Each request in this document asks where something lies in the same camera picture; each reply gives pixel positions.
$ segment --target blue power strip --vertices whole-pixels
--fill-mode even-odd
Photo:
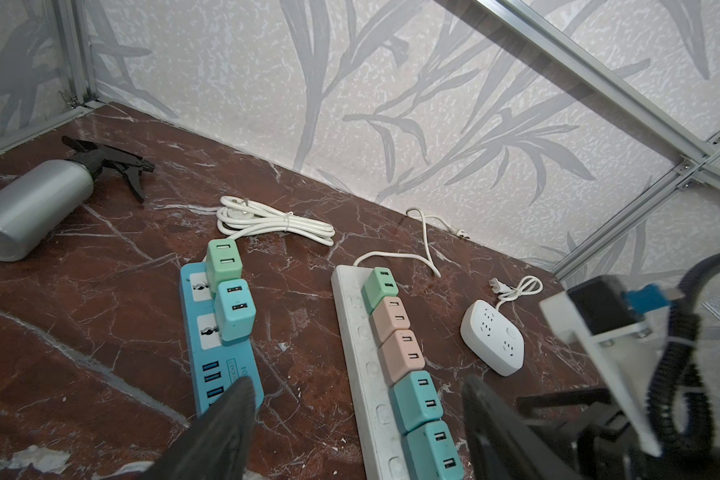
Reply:
[[[253,380],[256,408],[259,408],[264,401],[264,389],[261,388],[251,341],[232,344],[221,341],[211,289],[205,276],[205,262],[181,267],[179,291],[197,416],[201,416],[241,376],[249,376]]]

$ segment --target blue usb port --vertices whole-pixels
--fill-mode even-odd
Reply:
[[[211,363],[206,363],[205,365],[203,365],[202,371],[207,372],[208,370],[213,370],[213,369],[218,369],[218,368],[219,368],[218,362],[211,362]]]
[[[221,372],[212,373],[211,375],[205,376],[206,382],[212,382],[213,380],[220,379],[221,378]]]
[[[219,387],[218,389],[212,389],[208,390],[208,398],[213,398],[217,395],[221,395],[224,392],[224,387]]]

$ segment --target silver bottle body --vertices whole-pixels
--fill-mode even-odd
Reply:
[[[94,192],[80,164],[47,160],[0,190],[0,260],[21,260]]]

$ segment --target power strip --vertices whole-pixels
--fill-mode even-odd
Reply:
[[[251,377],[256,408],[259,408],[264,402],[264,389],[250,339],[232,344],[221,342],[205,262],[181,267],[179,291],[197,416],[241,376]]]
[[[347,360],[365,475],[370,480],[408,480],[402,434],[381,371],[378,346],[361,289],[373,269],[339,265],[331,276],[341,343]]]

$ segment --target white power strip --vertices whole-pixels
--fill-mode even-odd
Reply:
[[[409,480],[389,398],[381,372],[378,346],[371,332],[371,316],[365,311],[361,289],[373,269],[339,265],[331,276],[338,327],[347,360],[349,385],[355,404],[357,430],[370,480]]]

